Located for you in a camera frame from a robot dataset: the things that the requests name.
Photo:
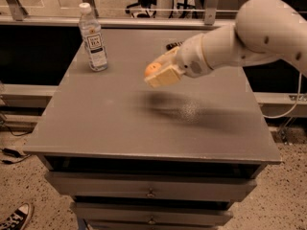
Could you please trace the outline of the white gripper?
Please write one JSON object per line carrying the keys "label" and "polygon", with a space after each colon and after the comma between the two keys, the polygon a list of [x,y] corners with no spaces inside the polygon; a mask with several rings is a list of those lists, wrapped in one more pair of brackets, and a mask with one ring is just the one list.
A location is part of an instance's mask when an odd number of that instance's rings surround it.
{"label": "white gripper", "polygon": [[[154,62],[161,64],[161,68],[145,77],[145,83],[150,87],[157,88],[177,83],[184,73],[190,78],[209,75],[213,69],[206,62],[202,51],[203,39],[204,34],[194,35],[186,39],[179,47],[177,46],[156,58]],[[173,64],[174,62],[183,71],[176,65],[162,66],[163,64]]]}

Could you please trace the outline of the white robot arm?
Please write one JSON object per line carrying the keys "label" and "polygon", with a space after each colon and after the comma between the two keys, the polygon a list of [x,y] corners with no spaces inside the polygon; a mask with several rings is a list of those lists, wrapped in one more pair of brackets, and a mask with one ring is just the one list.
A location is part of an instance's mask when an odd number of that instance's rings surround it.
{"label": "white robot arm", "polygon": [[157,88],[182,77],[199,78],[222,67],[282,59],[307,76],[307,21],[282,0],[248,0],[235,22],[196,34],[150,63],[147,85]]}

